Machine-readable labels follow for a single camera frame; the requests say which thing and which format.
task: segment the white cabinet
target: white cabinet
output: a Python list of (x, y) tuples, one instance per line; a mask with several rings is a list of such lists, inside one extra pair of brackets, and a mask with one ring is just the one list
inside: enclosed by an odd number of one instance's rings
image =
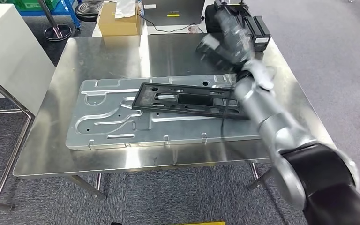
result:
[(0, 85), (36, 115), (54, 70), (14, 5), (0, 4)]

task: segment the yellow label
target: yellow label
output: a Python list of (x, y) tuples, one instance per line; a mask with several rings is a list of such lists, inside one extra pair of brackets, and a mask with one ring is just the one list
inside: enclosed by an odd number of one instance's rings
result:
[(182, 225), (225, 225), (225, 222), (210, 222), (210, 223), (182, 224)]

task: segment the laptop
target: laptop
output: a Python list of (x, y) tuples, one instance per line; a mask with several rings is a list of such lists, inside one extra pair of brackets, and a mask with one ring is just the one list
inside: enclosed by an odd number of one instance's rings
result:
[(200, 24), (205, 0), (142, 0), (144, 16), (155, 26)]

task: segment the stainless steel table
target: stainless steel table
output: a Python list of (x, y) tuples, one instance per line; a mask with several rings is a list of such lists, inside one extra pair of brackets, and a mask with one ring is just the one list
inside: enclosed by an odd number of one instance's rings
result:
[[(231, 142), (242, 154), (223, 143), (104, 150), (70, 150), (65, 146), (72, 110), (84, 80), (218, 73), (194, 55), (194, 44), (202, 37), (203, 34), (165, 34), (69, 39), (20, 153), (14, 176), (27, 179), (63, 176), (104, 198), (98, 191), (101, 173), (267, 161), (258, 137)], [(333, 145), (273, 40), (264, 54), (266, 64), (277, 68), (276, 98), (319, 140)], [(78, 176), (85, 173), (98, 174), (96, 187)]]

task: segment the robotic arm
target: robotic arm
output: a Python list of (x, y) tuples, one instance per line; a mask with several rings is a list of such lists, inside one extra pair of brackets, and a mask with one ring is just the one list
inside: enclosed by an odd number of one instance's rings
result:
[(235, 96), (268, 147), (284, 199), (302, 210), (311, 225), (360, 225), (360, 184), (355, 163), (316, 140), (274, 98), (267, 68), (254, 59), (247, 30), (224, 8), (216, 15), (224, 43), (209, 34), (197, 51), (237, 73)]

